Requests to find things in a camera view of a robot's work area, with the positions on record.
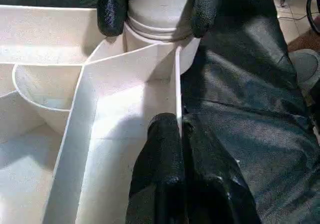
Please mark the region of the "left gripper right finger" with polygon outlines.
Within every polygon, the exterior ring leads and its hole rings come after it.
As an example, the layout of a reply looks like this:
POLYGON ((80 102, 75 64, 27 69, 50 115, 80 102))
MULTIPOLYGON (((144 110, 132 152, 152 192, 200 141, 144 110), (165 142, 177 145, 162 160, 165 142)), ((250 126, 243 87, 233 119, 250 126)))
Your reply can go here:
POLYGON ((191 224, 259 224, 236 160, 196 115, 182 120, 187 212, 191 224))

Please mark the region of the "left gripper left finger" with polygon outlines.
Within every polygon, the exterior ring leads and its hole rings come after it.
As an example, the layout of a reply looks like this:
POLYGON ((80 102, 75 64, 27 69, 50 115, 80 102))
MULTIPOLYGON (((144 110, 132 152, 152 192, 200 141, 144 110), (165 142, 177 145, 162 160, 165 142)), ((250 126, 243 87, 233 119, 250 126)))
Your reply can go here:
POLYGON ((134 164, 126 223, 185 224, 186 177, 175 114, 160 113, 148 126, 147 140, 134 164))

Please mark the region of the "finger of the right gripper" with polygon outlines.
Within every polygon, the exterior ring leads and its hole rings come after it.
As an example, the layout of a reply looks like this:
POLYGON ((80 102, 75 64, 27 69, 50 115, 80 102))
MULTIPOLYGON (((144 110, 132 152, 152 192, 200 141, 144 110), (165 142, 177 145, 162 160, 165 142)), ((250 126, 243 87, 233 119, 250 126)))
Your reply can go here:
POLYGON ((174 31, 175 39, 202 38, 213 27, 223 0, 186 0, 174 31))
POLYGON ((124 29, 129 0, 98 0, 97 24, 99 31, 107 36, 119 36, 124 29))

